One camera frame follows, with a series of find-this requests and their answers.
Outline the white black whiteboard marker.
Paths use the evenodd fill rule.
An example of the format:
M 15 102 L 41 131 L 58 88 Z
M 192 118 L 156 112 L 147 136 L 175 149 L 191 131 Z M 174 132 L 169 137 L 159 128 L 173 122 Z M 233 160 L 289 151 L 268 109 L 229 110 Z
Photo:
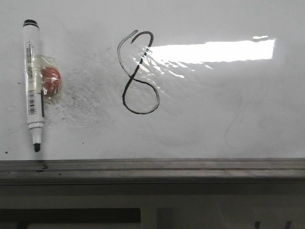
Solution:
M 35 152 L 40 152 L 45 124 L 41 66 L 41 41 L 38 23 L 26 19 L 23 23 L 23 49 L 27 102 L 27 125 Z

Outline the red round magnet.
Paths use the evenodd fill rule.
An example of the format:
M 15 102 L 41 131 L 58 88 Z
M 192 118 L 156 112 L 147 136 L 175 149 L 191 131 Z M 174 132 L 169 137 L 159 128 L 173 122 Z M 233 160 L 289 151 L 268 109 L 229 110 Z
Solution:
M 61 86 L 61 74 L 58 69 L 45 66 L 42 68 L 41 73 L 44 94 L 48 97 L 57 95 Z

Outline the white whiteboard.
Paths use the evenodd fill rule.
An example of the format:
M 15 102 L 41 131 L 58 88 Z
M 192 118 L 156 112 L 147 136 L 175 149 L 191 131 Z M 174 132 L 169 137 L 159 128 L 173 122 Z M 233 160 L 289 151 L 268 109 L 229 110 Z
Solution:
M 26 19 L 62 77 L 38 153 Z M 304 179 L 304 1 L 1 1 L 2 184 Z

